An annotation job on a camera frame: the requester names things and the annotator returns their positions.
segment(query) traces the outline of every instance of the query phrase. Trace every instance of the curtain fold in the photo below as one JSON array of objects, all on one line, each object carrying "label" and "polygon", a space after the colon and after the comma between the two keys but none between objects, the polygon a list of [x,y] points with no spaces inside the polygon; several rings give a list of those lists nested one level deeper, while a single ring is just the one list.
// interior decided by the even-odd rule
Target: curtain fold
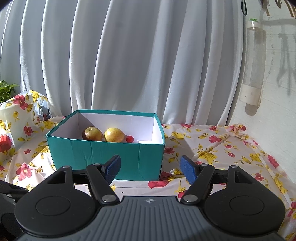
[{"label": "curtain fold", "polygon": [[242,58],[239,0],[26,0],[0,12],[0,77],[76,109],[225,125]]}]

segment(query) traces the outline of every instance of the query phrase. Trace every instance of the hanging hook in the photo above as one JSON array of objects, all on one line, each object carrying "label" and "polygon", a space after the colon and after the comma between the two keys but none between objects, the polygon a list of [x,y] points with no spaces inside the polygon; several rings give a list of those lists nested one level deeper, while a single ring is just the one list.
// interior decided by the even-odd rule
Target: hanging hook
[{"label": "hanging hook", "polygon": [[242,0],[242,2],[241,2],[241,7],[242,7],[242,13],[243,13],[243,15],[247,15],[247,5],[246,5],[246,0]]}]

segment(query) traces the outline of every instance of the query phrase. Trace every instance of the pear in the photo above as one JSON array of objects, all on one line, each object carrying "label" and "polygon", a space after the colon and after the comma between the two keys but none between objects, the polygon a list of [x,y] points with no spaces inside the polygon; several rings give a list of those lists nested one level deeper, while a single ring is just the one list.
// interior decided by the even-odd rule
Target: pear
[{"label": "pear", "polygon": [[118,128],[111,127],[105,131],[104,138],[107,142],[122,142],[124,139],[124,133]]},{"label": "pear", "polygon": [[87,141],[102,141],[103,134],[98,128],[91,126],[84,129],[82,139]]}]

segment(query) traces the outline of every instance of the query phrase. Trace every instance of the teal box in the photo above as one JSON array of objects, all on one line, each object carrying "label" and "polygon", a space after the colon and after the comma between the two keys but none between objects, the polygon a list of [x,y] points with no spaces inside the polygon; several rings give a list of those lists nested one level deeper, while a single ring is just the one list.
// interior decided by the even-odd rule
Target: teal box
[{"label": "teal box", "polygon": [[[82,131],[90,126],[102,133],[116,127],[134,137],[133,143],[86,141]],[[70,165],[85,169],[93,163],[104,164],[112,156],[121,157],[118,180],[157,181],[160,176],[165,138],[156,114],[113,110],[76,110],[47,135],[56,168]]]}]

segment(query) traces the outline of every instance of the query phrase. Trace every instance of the apple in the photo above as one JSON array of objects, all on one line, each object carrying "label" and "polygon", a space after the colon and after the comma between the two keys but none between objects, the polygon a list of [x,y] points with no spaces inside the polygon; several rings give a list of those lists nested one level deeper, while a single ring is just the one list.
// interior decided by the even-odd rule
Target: apple
[{"label": "apple", "polygon": [[103,134],[98,128],[91,126],[83,130],[82,139],[87,141],[102,141]]}]

